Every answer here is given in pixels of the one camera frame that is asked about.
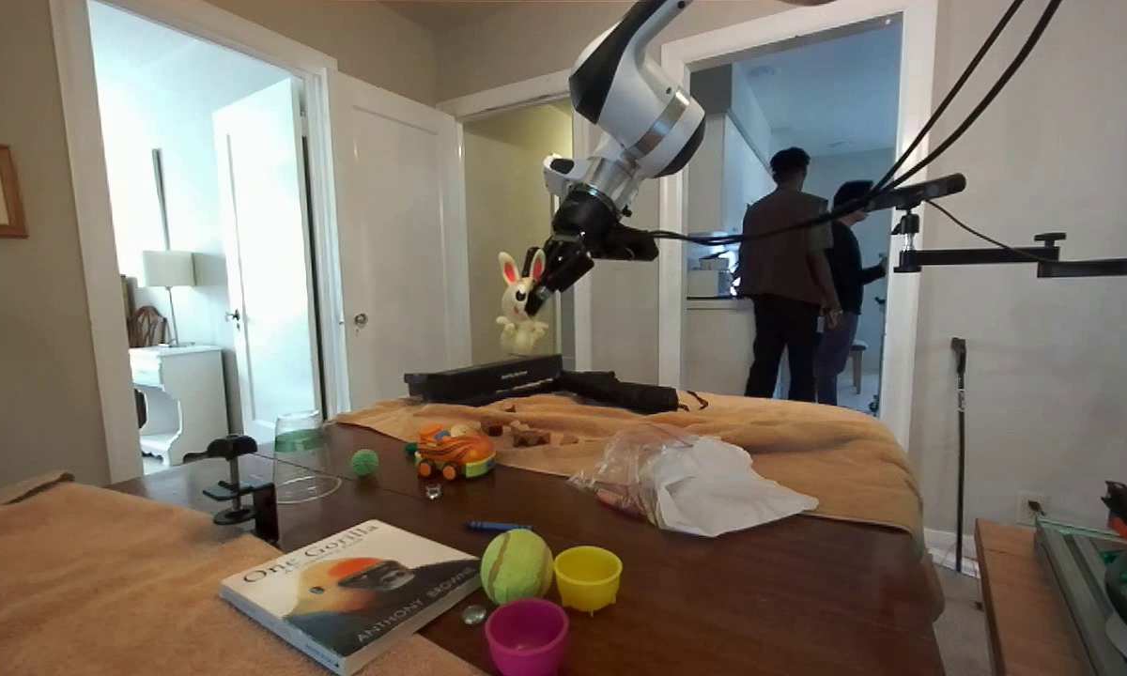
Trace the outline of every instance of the white door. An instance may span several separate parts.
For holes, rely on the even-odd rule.
[[[405,373],[470,363],[462,127],[341,80],[335,117],[348,406],[405,397]]]
[[[217,110],[215,127],[235,423],[270,438],[279,416],[323,415],[296,82]]]

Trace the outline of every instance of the man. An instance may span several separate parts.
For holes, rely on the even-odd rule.
[[[811,158],[800,145],[777,151],[777,189],[748,206],[741,247],[741,297],[755,304],[755,350],[748,397],[770,397],[788,353],[788,397],[813,402],[820,311],[836,321],[836,292],[827,267],[830,228],[803,227],[827,201],[803,191]]]
[[[847,363],[847,353],[857,342],[865,287],[886,273],[884,263],[861,267],[861,243],[857,243],[852,227],[866,219],[866,206],[865,206],[866,191],[872,191],[866,181],[847,181],[833,191],[833,209],[847,209],[847,206],[861,206],[861,209],[847,209],[830,227],[833,243],[827,247],[841,317],[820,337],[813,373],[820,373],[820,402],[830,402],[830,406],[836,402],[836,376]]]

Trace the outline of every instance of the floor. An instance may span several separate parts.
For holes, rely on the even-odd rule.
[[[935,637],[946,676],[991,676],[987,627],[980,604],[980,577],[940,569],[944,616]]]

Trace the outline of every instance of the book cover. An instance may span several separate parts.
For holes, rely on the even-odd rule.
[[[221,577],[221,597],[331,671],[355,671],[475,589],[475,556],[361,524]]]

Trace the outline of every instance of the yellow cup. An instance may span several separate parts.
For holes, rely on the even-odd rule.
[[[597,612],[617,600],[622,559],[597,546],[576,546],[554,556],[554,589],[568,610]]]

